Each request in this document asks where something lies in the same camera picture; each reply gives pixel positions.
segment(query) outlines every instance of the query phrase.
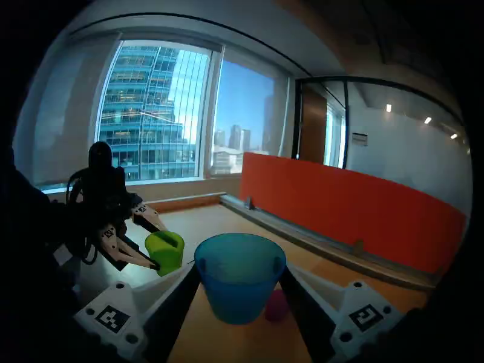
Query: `table surface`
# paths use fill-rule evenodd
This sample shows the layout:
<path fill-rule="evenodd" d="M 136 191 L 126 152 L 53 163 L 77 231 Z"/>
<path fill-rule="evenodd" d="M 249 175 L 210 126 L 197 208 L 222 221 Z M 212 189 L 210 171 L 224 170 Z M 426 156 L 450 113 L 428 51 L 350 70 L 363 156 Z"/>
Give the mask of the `table surface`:
<path fill-rule="evenodd" d="M 341 286 L 354 280 L 365 281 L 402 313 L 422 307 L 427 300 L 424 292 L 394 286 L 319 257 L 219 204 L 160 214 L 160 217 L 170 231 L 178 233 L 185 241 L 183 264 L 193 260 L 197 246 L 209 237 L 228 232 L 250 233 L 276 242 L 288 261 L 324 279 Z M 146 253 L 144 240 L 149 233 L 132 223 L 127 224 L 127 236 Z M 158 275 L 135 265 L 128 265 L 119 272 L 103 258 L 98 258 L 94 265 L 82 266 L 80 278 L 81 298 L 87 303 L 117 280 L 136 287 L 157 279 Z M 169 362 L 186 361 L 310 362 L 310 356 L 291 314 L 279 323 L 266 321 L 262 314 L 248 325 L 225 324 L 212 313 L 200 285 L 169 357 Z"/>

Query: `pink object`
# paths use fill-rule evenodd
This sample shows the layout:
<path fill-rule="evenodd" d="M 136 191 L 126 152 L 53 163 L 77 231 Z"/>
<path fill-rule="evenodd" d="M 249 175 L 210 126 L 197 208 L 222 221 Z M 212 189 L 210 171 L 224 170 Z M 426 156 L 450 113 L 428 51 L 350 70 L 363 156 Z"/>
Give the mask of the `pink object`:
<path fill-rule="evenodd" d="M 286 296 L 282 290 L 274 290 L 267 300 L 266 319 L 270 322 L 278 322 L 284 319 L 289 311 Z"/>

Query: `blue plastic cup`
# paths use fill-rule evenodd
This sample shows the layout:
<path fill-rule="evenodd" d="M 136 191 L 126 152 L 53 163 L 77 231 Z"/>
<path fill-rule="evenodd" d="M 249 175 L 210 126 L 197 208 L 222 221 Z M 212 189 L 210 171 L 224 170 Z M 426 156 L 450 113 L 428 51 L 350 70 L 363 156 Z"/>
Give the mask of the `blue plastic cup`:
<path fill-rule="evenodd" d="M 228 324 L 247 324 L 264 309 L 286 255 L 267 238 L 228 233 L 202 242 L 195 264 L 215 316 Z"/>

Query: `white wall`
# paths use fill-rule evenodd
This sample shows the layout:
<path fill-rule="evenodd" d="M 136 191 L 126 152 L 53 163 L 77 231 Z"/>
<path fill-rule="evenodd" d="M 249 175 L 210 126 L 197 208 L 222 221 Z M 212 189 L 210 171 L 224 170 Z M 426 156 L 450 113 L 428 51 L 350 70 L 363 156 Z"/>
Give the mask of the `white wall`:
<path fill-rule="evenodd" d="M 347 169 L 392 180 L 432 195 L 468 217 L 472 168 L 467 149 L 421 120 L 375 108 L 350 109 Z M 352 133 L 368 146 L 352 144 Z"/>
<path fill-rule="evenodd" d="M 101 96 L 99 81 L 116 48 L 117 37 L 105 36 L 71 45 L 57 57 L 35 125 L 35 185 L 64 182 L 87 167 Z"/>

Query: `orange partition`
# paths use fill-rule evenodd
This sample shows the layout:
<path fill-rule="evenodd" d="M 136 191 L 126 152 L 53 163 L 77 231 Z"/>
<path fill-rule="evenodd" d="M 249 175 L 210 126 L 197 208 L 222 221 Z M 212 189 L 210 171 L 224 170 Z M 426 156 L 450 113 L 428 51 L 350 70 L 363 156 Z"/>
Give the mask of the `orange partition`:
<path fill-rule="evenodd" d="M 245 153 L 240 199 L 338 242 L 436 273 L 449 266 L 465 216 L 392 181 L 302 160 Z"/>

